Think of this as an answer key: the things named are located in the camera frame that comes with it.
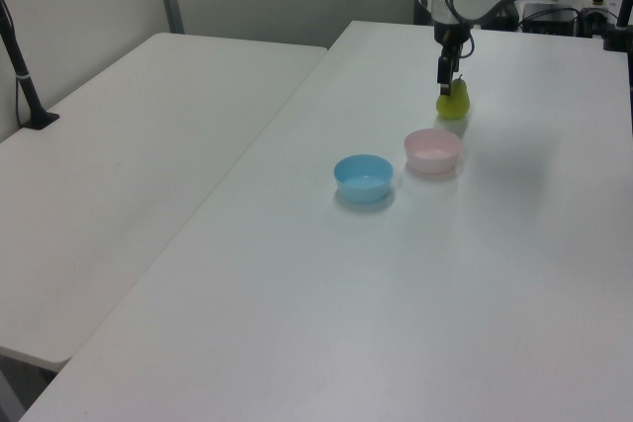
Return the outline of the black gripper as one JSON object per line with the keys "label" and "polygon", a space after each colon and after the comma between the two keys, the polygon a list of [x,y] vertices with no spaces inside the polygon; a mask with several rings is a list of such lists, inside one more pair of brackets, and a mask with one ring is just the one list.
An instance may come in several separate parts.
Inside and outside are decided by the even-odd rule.
{"label": "black gripper", "polygon": [[441,96],[451,93],[452,75],[459,71],[459,62],[474,53],[472,27],[469,24],[434,23],[434,39],[440,44],[437,62],[437,83]]}

